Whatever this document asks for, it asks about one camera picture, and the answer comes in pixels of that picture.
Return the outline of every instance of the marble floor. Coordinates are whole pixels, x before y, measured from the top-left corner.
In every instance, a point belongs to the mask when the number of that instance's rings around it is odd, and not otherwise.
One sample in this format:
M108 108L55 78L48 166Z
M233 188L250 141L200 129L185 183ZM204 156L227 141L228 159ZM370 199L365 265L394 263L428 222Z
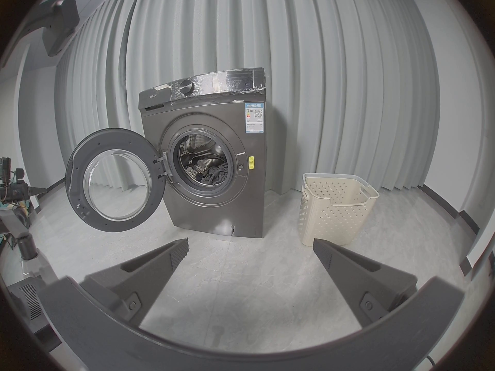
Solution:
M99 232L75 215L61 187L41 199L43 209L30 231L57 275L77 281L172 240L189 238L189 254L141 328L228 351L293 350L360 329L312 249L300 243L300 196L295 190L283 195L268 191L264 238L253 239L174 227L163 202L139 227ZM382 189L362 231L347 246L415 274L418 288L438 275L467 290L467 296L474 293L464 301L458 327L453 323L448 339L443 338L436 360L461 334L490 286L488 270L473 286L459 268L474 237L464 220L453 219L422 191ZM7 285L22 278L17 249L5 249L0 272Z

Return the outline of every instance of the camera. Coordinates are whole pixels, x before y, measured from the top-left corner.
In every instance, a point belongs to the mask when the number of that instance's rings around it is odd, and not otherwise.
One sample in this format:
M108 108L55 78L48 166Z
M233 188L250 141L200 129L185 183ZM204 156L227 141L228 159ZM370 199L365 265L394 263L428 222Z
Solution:
M29 186L24 180L24 169L10 171L10 158L0 158L0 202L14 203L29 199Z

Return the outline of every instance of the gray washing machine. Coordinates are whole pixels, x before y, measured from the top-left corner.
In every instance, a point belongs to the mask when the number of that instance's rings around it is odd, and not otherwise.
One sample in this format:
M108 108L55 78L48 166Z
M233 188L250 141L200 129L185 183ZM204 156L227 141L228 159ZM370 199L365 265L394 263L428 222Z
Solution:
M266 167L264 69L180 79L139 94L145 138L161 153L175 226L260 238Z
M109 128L82 140L67 164L69 203L90 226L120 232L149 218L163 197L175 226L262 237L265 101L262 68L202 74L141 92L145 138ZM124 180L136 170L142 180Z

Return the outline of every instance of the white laundry basket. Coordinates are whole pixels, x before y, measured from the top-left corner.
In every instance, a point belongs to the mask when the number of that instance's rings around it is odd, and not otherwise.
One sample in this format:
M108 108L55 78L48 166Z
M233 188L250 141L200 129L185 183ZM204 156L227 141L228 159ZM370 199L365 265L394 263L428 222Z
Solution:
M306 246L314 238L351 243L380 196L353 175L306 173L302 177L299 235Z

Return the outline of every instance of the washing machine door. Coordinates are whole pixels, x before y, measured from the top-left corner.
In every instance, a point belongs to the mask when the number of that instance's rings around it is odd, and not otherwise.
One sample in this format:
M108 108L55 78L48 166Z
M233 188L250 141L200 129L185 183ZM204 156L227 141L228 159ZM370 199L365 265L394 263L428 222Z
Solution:
M161 157L136 132L103 129L72 152L65 189L86 224L101 231L127 231L146 221L160 204L165 189Z

